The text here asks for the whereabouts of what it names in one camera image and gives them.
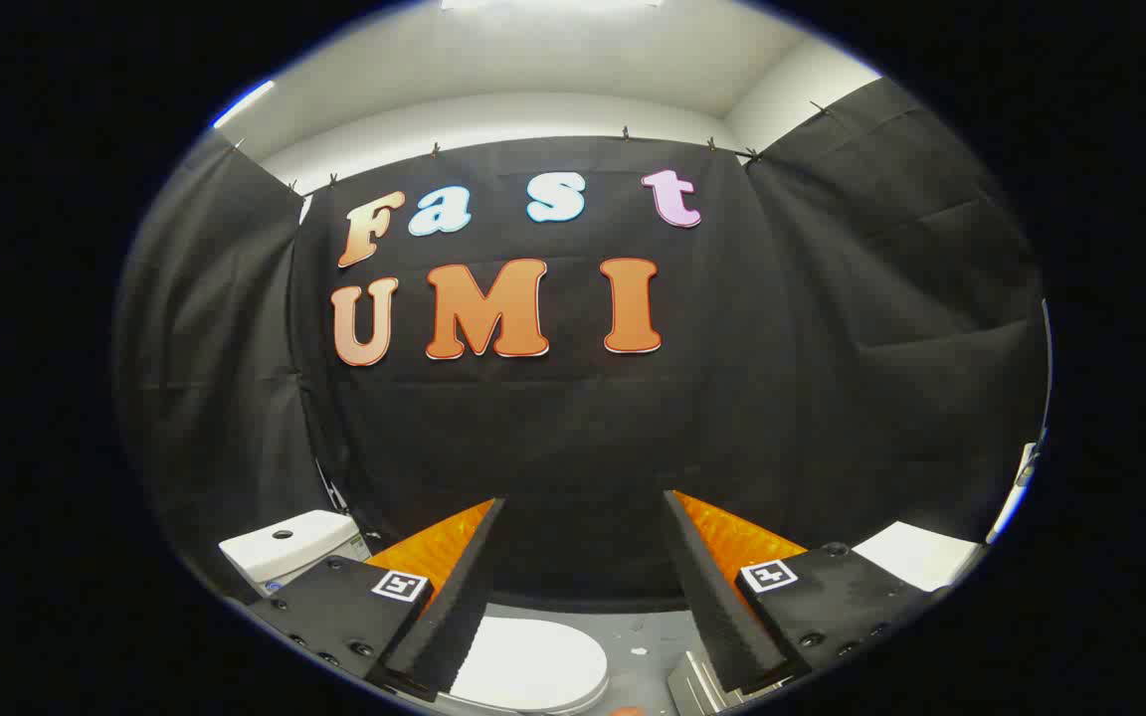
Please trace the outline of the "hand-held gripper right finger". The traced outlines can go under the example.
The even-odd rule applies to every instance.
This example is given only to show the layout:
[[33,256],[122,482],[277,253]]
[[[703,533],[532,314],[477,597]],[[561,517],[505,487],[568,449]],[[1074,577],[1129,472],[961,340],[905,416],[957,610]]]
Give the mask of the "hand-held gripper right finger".
[[755,692],[850,660],[929,595],[843,543],[808,549],[664,491],[664,538],[715,678]]

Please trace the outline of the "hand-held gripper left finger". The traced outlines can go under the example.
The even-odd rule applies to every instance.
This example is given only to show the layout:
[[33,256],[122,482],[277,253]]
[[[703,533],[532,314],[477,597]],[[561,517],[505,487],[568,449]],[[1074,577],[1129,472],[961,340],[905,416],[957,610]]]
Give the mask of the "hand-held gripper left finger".
[[472,650],[505,503],[464,509],[367,561],[327,556],[246,606],[246,616],[350,680],[432,702]]

